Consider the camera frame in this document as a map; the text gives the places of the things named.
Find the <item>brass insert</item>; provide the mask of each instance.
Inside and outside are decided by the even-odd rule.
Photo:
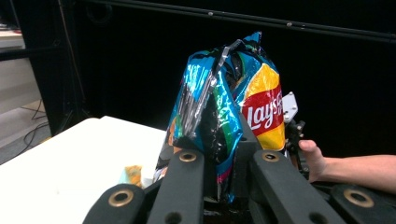
[[[262,159],[265,161],[279,161],[279,157],[271,152],[263,152]]]
[[[191,152],[182,152],[180,153],[179,158],[181,161],[188,162],[188,161],[195,161],[197,159],[197,156]]]
[[[345,189],[344,196],[347,198],[348,201],[356,204],[357,206],[365,208],[374,206],[373,199],[367,194],[361,192],[360,190]]]
[[[108,203],[113,207],[121,207],[128,204],[134,198],[134,193],[129,189],[120,189],[110,195]]]

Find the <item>black backdrop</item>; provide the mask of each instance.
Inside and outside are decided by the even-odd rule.
[[[86,6],[77,2],[73,12],[86,106],[95,117],[164,130],[188,56],[262,31],[262,46],[281,75],[283,93],[296,94],[296,119],[306,122],[306,138],[316,140],[327,156],[396,154],[395,44],[116,6],[108,22],[98,23],[89,19]],[[89,6],[95,18],[103,16]],[[357,19],[353,13],[337,20],[319,12],[311,21],[306,14],[294,15],[308,22],[326,23],[326,18],[328,25]],[[393,32],[387,13],[371,23],[361,17],[363,22],[350,28]]]

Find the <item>lay's chip bag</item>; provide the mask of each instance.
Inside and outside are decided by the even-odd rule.
[[[285,127],[279,73],[260,46],[261,37],[261,32],[245,37],[225,66],[238,110],[262,148],[281,150]]]
[[[230,196],[233,155],[243,134],[241,113],[262,148],[283,149],[279,74],[260,47],[261,36],[257,32],[230,46],[197,51],[189,57],[154,182],[165,176],[174,153],[196,149],[204,153],[205,163],[215,164],[214,199]]]

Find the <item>white table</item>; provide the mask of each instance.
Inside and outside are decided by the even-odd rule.
[[[14,31],[0,31],[0,50],[24,49],[22,34]]]
[[[128,165],[150,178],[165,131],[86,119],[0,166],[0,223],[82,223]]]

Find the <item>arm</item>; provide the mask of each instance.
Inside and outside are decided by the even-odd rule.
[[[312,140],[301,140],[299,146],[310,167],[310,182],[356,184],[396,194],[396,156],[326,158]]]

